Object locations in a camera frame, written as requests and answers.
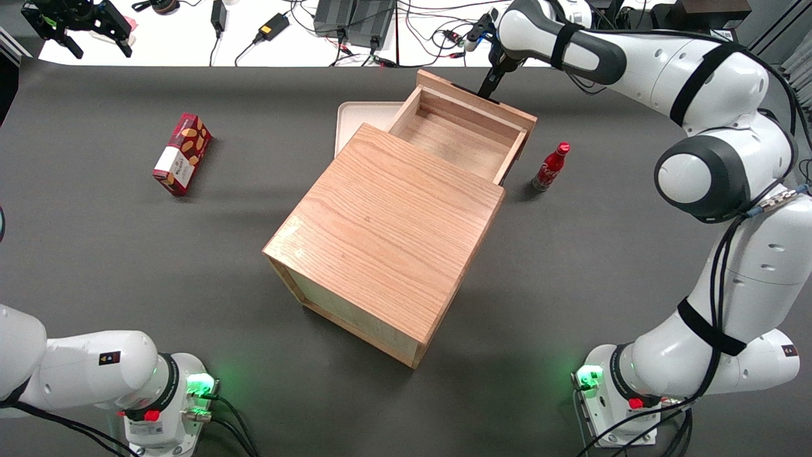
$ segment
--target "green led light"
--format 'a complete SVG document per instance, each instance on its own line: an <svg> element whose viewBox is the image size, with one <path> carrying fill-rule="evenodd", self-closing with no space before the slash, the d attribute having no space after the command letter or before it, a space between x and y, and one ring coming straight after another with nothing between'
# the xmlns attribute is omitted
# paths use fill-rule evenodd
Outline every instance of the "green led light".
<svg viewBox="0 0 812 457"><path fill-rule="evenodd" d="M584 365L578 368L575 376L581 383L581 388L594 389L598 387L598 383L603 379L603 368L598 365Z"/></svg>
<svg viewBox="0 0 812 457"><path fill-rule="evenodd" d="M211 394L214 389L214 378L208 373L189 375L186 378L186 391L190 394Z"/></svg>

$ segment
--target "coca-cola bottle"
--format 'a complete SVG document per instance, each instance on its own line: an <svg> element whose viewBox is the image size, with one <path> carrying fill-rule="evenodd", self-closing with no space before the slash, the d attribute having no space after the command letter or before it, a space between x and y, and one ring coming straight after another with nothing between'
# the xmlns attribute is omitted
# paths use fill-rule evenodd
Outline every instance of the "coca-cola bottle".
<svg viewBox="0 0 812 457"><path fill-rule="evenodd" d="M542 163L541 169L538 174L533 178L533 187L539 192L546 192L553 183L553 180L558 176L561 168L564 168L564 156L569 152L569 143L560 143L559 147L555 148L555 152L548 155Z"/></svg>

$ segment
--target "white tray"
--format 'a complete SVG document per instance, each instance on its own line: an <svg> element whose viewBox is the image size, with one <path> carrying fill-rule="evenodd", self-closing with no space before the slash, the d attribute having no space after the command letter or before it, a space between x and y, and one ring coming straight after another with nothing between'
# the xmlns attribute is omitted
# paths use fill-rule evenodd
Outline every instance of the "white tray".
<svg viewBox="0 0 812 457"><path fill-rule="evenodd" d="M344 148L358 128L366 122L385 130L403 102L345 102L339 107L335 126L335 155Z"/></svg>

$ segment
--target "wooden drawer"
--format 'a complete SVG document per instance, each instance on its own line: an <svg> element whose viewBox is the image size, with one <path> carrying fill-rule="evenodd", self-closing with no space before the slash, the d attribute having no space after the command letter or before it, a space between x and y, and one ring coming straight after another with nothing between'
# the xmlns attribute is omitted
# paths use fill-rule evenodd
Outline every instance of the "wooden drawer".
<svg viewBox="0 0 812 457"><path fill-rule="evenodd" d="M501 184L536 123L534 116L483 100L420 70L417 87L389 134L494 184Z"/></svg>
<svg viewBox="0 0 812 457"><path fill-rule="evenodd" d="M263 253L304 306L416 368L534 123L420 72L388 132L361 125Z"/></svg>

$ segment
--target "gray table surface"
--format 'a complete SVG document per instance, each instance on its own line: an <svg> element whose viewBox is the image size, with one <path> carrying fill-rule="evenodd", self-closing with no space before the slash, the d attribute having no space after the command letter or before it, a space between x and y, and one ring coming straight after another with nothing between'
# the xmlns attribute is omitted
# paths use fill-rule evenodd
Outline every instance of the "gray table surface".
<svg viewBox="0 0 812 457"><path fill-rule="evenodd" d="M484 76L433 71L471 88ZM139 329L160 350L199 356L263 455L575 455L569 372L592 347L633 340L668 316L719 230L654 189L657 158L683 134L610 91L586 97L558 72L507 76L496 98L538 126L413 372L299 306L260 249L330 162L338 105L405 100L414 78L27 61L0 128L0 301L51 337ZM217 140L190 195L174 198L150 173L184 111ZM548 194L528 198L559 141L572 144L567 167ZM802 354L812 347L810 294L781 325ZM688 455L808 455L810 379L803 363L795 381L767 392L703 399ZM63 413L107 427L93 407ZM0 455L105 452L28 418L0 421ZM197 455L240 452L212 425Z"/></svg>

